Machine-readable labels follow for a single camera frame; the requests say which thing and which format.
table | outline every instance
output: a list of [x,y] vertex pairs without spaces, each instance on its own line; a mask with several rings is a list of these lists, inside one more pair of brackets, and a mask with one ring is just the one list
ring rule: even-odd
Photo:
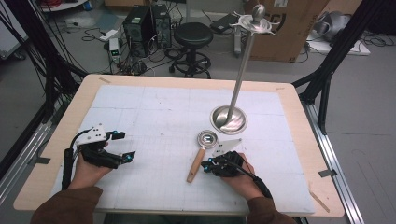
[[[234,81],[185,79],[167,77],[121,77],[90,75],[85,77],[81,87],[64,114],[56,131],[51,137],[42,157],[51,158],[49,164],[37,164],[28,177],[14,207],[18,210],[35,210],[48,199],[57,176],[60,164],[63,162],[64,149],[70,144],[78,128],[91,106],[97,90],[102,85],[131,85],[166,88],[190,89],[229,89]],[[344,214],[337,191],[332,179],[320,177],[318,172],[326,170],[327,166],[321,156],[318,143],[305,116],[296,90],[286,83],[244,82],[242,91],[268,91],[278,93],[290,132],[295,143],[297,154],[305,173],[305,179],[313,197],[316,212],[311,217],[340,217]]]

metal rod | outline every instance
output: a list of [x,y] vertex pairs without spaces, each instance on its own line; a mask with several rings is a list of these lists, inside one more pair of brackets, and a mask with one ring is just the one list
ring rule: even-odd
[[250,57],[251,48],[254,43],[254,34],[250,31],[247,32],[247,45],[245,48],[244,57],[241,62],[241,67],[239,68],[238,77],[236,78],[235,88],[233,89],[233,99],[231,100],[230,108],[228,109],[227,119],[225,120],[224,124],[228,123],[230,119],[233,117],[233,110],[235,109],[236,99],[238,98],[239,91],[241,90],[242,86],[242,76],[245,74],[245,70],[247,68],[248,59]]

sleeve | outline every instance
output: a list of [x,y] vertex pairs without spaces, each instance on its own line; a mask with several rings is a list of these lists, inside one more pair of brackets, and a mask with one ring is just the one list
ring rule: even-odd
[[250,213],[247,224],[295,224],[295,221],[275,209],[274,201],[265,197],[250,199],[247,202]]
[[92,213],[102,192],[97,187],[60,191],[37,208],[30,223],[93,223]]

hand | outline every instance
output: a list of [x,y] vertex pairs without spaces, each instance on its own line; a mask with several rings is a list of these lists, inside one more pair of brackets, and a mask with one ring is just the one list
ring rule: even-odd
[[[239,155],[245,160],[242,168],[254,174],[254,168],[248,163],[245,154],[239,153]],[[247,201],[252,198],[264,197],[260,189],[253,182],[253,179],[248,175],[242,174],[235,177],[222,177],[221,179],[229,184],[233,190],[244,197]]]
[[78,153],[75,175],[68,189],[84,189],[93,187],[110,171],[112,171],[111,168],[98,167],[84,161],[81,153]]

chair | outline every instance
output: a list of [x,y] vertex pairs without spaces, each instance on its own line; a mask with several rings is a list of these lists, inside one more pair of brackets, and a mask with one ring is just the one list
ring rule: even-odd
[[175,73],[176,68],[184,73],[184,77],[193,77],[205,72],[210,79],[210,73],[207,71],[211,65],[210,59],[203,53],[197,52],[213,40],[213,33],[209,27],[200,22],[181,24],[175,30],[174,39],[184,47],[184,50],[169,67],[169,72]]

